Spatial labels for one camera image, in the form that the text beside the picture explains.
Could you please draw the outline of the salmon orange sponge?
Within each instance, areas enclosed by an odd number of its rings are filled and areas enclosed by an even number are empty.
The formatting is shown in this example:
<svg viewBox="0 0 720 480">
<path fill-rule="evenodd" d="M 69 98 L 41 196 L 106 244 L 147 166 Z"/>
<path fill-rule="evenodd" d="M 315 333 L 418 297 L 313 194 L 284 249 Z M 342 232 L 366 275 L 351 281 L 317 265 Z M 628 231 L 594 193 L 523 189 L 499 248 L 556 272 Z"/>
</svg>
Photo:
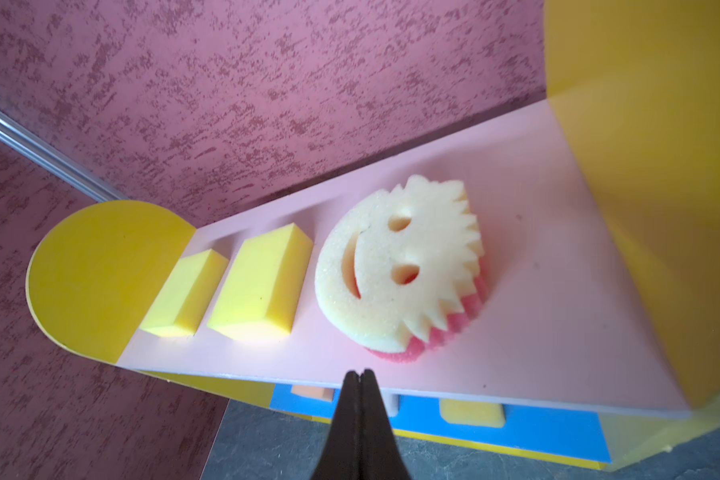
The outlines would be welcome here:
<svg viewBox="0 0 720 480">
<path fill-rule="evenodd" d="M 318 400 L 322 402 L 332 402 L 335 390 L 332 388 L 294 385 L 291 388 L 291 393 L 302 398 Z"/>
</svg>

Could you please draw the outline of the large yellow sponge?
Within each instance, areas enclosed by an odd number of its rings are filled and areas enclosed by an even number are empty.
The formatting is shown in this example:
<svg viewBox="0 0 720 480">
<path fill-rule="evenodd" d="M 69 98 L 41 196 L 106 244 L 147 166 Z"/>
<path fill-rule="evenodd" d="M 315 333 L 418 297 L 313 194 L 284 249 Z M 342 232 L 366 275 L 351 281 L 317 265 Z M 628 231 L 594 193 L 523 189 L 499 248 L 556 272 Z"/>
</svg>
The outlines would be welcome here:
<svg viewBox="0 0 720 480">
<path fill-rule="evenodd" d="M 506 424 L 504 406 L 498 403 L 441 399 L 439 412 L 452 425 L 503 428 Z"/>
</svg>

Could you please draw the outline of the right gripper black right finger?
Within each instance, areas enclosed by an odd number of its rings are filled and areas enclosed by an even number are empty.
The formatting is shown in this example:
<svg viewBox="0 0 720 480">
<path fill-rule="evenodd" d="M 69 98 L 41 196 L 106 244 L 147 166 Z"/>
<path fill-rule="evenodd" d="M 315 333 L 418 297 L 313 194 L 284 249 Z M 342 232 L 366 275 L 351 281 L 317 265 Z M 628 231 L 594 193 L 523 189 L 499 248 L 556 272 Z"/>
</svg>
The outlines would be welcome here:
<svg viewBox="0 0 720 480">
<path fill-rule="evenodd" d="M 376 375 L 366 369 L 360 376 L 360 478 L 410 480 L 382 400 Z"/>
</svg>

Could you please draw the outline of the yellow square sponge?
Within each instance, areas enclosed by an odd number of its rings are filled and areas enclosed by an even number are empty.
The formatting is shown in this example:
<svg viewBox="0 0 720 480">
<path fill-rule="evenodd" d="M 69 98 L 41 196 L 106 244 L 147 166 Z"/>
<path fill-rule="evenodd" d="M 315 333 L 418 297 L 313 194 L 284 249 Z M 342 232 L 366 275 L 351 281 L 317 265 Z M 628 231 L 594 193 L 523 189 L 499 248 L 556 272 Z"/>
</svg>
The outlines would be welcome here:
<svg viewBox="0 0 720 480">
<path fill-rule="evenodd" d="M 240 342 L 290 335 L 312 249 L 294 223 L 245 240 L 207 327 Z"/>
<path fill-rule="evenodd" d="M 160 338 L 193 336 L 228 263 L 213 249 L 179 259 L 139 329 Z"/>
</svg>

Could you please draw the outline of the smiley face yellow sponge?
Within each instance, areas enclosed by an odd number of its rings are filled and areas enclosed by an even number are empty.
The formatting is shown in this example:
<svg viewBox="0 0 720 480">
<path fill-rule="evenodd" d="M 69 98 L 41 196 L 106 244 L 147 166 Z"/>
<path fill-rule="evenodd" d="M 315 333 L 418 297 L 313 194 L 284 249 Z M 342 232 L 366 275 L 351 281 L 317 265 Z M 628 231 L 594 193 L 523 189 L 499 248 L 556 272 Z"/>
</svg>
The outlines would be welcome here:
<svg viewBox="0 0 720 480">
<path fill-rule="evenodd" d="M 476 315 L 486 297 L 484 257 L 464 183 L 413 175 L 335 225 L 316 264 L 317 303 L 350 340 L 405 361 Z"/>
</svg>

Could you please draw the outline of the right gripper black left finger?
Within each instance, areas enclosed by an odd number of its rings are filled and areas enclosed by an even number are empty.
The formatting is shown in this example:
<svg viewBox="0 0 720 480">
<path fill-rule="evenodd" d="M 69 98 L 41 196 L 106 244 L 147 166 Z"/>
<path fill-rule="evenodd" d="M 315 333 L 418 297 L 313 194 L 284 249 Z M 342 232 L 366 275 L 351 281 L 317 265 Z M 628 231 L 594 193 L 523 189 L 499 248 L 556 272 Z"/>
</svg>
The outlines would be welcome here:
<svg viewBox="0 0 720 480">
<path fill-rule="evenodd" d="M 345 375 L 323 452 L 312 480 L 360 478 L 360 376 Z"/>
</svg>

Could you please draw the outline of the beige pink sponge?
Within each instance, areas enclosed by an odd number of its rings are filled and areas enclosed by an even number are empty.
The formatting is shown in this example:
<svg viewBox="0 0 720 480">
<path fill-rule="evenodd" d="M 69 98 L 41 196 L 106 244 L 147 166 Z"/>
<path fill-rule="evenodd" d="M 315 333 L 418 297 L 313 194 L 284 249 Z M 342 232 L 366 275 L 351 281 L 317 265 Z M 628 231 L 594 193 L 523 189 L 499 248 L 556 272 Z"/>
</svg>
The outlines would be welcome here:
<svg viewBox="0 0 720 480">
<path fill-rule="evenodd" d="M 399 413 L 400 397 L 389 392 L 381 393 L 382 401 L 389 418 L 394 418 Z"/>
</svg>

